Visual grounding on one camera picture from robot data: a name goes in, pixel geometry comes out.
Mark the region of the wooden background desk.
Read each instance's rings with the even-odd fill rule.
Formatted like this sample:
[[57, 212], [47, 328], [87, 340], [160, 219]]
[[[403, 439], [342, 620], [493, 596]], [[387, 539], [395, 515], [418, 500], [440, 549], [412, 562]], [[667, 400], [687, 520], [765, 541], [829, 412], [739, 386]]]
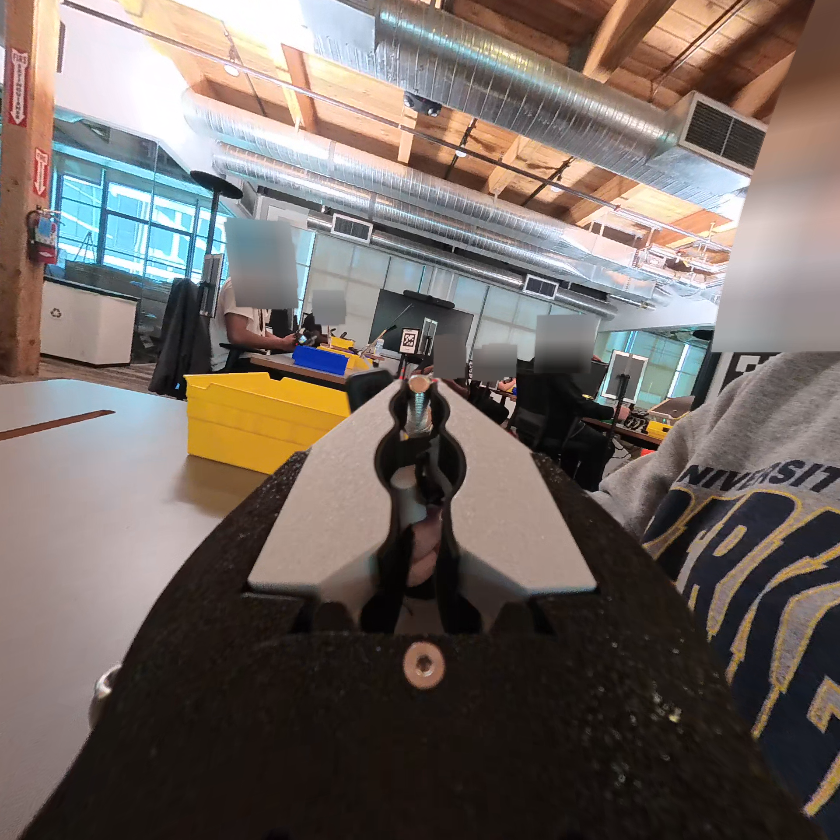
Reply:
[[346, 382], [354, 375], [365, 372], [378, 371], [378, 367], [369, 364], [369, 361], [358, 354], [345, 353], [350, 357], [348, 368], [344, 377], [313, 371], [308, 368], [296, 366], [292, 359], [292, 353], [257, 354], [252, 353], [248, 361], [255, 368], [267, 371], [269, 376], [275, 380], [289, 378], [296, 381], [308, 382], [321, 385], [333, 390], [345, 391]]

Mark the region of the long silver air duct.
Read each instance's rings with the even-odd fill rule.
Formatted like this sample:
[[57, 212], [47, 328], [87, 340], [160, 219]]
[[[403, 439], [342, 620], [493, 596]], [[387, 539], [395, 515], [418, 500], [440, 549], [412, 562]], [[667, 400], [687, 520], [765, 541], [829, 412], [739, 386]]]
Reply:
[[182, 96], [182, 106], [186, 123], [206, 137], [628, 277], [661, 284], [673, 280], [662, 266], [639, 265], [635, 248], [402, 163], [293, 129], [191, 90]]
[[[581, 277], [573, 272], [569, 259], [543, 248], [227, 143], [215, 144], [213, 162], [228, 174], [279, 188], [303, 201], [373, 225], [377, 229], [371, 233], [371, 244], [395, 255], [418, 258], [526, 297], [594, 314], [604, 321], [617, 316], [618, 310], [607, 300], [562, 287], [563, 278], [577, 281]], [[400, 229], [419, 239], [384, 233], [378, 229], [381, 226]]]

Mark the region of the wooden support post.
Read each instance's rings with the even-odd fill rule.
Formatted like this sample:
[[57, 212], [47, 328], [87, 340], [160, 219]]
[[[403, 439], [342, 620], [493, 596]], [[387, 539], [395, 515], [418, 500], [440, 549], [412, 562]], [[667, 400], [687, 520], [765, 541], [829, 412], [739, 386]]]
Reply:
[[4, 75], [1, 169], [1, 372], [34, 375], [40, 361], [42, 265], [27, 253], [27, 214], [47, 208], [47, 198], [33, 192], [34, 149], [53, 151], [56, 77], [60, 42], [57, 1], [4, 2], [4, 58], [13, 47], [29, 53], [28, 122], [22, 128], [6, 120]]

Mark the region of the red fire extinguisher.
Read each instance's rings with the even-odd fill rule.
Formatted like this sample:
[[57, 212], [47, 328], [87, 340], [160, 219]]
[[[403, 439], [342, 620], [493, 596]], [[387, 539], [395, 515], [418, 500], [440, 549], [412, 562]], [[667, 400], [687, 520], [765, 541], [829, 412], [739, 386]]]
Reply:
[[27, 253], [33, 264], [54, 266], [59, 257], [60, 212], [36, 206], [26, 216]]

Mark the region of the black hanging jacket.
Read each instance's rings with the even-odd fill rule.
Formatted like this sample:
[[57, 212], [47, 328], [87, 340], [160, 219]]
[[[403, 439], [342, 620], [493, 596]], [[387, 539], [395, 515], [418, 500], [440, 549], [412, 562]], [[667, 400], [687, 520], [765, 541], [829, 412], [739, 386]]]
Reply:
[[211, 372], [208, 320], [201, 315], [203, 290], [188, 278], [176, 280], [164, 310], [159, 354], [149, 392], [186, 399], [187, 375]]

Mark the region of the black round-top floor lamp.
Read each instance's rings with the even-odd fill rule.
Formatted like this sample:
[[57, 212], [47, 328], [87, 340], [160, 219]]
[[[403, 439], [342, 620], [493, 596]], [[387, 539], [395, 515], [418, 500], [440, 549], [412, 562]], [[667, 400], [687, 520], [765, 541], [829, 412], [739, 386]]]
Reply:
[[[202, 189], [211, 193], [211, 201], [209, 207], [209, 218], [207, 223], [207, 231], [205, 236], [204, 256], [210, 256], [213, 253], [213, 246], [216, 232], [217, 211], [220, 204], [220, 198], [224, 197], [231, 201], [240, 201], [244, 194], [241, 188], [235, 184], [228, 182], [222, 176], [212, 172], [190, 171], [190, 176], [195, 184], [198, 184]], [[200, 226], [201, 226], [201, 208], [196, 206], [196, 213], [194, 216], [192, 243], [188, 251], [186, 278], [194, 281], [200, 289], [204, 289], [205, 280], [203, 276], [203, 260], [201, 260], [201, 268], [198, 270], [198, 275], [194, 277], [194, 269], [196, 266], [196, 248], [200, 240]]]

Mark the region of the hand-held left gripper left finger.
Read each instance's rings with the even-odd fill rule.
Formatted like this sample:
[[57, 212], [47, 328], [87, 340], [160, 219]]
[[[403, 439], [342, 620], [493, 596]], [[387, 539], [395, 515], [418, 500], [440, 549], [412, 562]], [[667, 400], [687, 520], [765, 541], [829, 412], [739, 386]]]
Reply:
[[375, 454], [393, 429], [389, 405], [399, 389], [389, 384], [310, 448], [249, 574], [251, 591], [337, 602], [360, 619], [392, 526]]

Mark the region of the large yellow plastic bin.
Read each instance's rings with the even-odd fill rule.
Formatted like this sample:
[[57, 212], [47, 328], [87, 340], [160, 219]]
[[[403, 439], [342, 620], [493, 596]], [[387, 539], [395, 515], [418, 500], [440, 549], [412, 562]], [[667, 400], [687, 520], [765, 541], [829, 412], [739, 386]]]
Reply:
[[344, 392], [267, 372], [189, 374], [187, 453], [270, 475], [350, 415]]

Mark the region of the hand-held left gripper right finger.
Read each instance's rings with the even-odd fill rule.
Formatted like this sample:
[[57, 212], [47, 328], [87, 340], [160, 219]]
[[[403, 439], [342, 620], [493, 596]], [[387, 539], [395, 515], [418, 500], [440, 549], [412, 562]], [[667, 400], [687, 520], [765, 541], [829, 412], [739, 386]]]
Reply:
[[557, 503], [517, 439], [447, 384], [444, 430], [465, 460], [450, 503], [459, 554], [459, 591], [482, 620], [510, 602], [593, 593], [595, 578]]

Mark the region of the blue storage bin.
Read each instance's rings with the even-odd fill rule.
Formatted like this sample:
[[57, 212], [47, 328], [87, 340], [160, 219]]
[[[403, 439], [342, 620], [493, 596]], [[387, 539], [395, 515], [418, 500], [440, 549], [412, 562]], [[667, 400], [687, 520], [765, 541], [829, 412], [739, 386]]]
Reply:
[[292, 359], [296, 366], [344, 377], [350, 357], [330, 348], [299, 345], [294, 349]]

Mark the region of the silver steel bolt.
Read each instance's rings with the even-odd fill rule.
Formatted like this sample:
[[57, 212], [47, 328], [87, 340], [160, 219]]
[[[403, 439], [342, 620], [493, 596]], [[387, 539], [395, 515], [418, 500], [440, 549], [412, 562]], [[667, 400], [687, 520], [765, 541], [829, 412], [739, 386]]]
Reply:
[[406, 420], [403, 432], [406, 438], [428, 436], [434, 428], [429, 389], [432, 380], [427, 374], [413, 373], [407, 379]]

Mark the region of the white recycling cabinet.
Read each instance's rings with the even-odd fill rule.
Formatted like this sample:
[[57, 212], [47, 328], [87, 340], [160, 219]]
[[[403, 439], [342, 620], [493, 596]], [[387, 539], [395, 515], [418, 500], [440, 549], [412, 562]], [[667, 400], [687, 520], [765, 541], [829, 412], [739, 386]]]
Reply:
[[130, 365], [139, 301], [116, 291], [45, 278], [41, 354], [94, 368]]

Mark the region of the large silver air duct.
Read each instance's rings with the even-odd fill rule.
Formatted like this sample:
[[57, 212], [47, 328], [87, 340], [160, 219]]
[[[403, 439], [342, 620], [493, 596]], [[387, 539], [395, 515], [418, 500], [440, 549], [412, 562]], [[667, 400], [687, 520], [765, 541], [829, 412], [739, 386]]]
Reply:
[[745, 196], [767, 129], [692, 92], [635, 99], [415, 2], [301, 2], [315, 55], [722, 214]]

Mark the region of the black wall monitor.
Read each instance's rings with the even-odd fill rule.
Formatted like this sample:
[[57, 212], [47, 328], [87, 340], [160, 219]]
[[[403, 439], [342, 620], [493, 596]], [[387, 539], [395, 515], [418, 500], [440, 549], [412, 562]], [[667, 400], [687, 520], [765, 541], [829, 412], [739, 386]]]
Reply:
[[460, 337], [465, 357], [468, 356], [467, 342], [474, 316], [458, 310], [452, 301], [420, 294], [411, 290], [397, 293], [382, 289], [374, 310], [369, 343], [375, 343], [384, 333], [384, 350], [402, 354], [400, 346], [405, 329], [418, 330], [421, 335], [412, 347], [412, 353], [419, 355], [425, 348], [425, 321], [435, 321], [437, 324], [434, 338], [429, 345], [433, 350], [435, 340], [441, 335], [453, 334]]

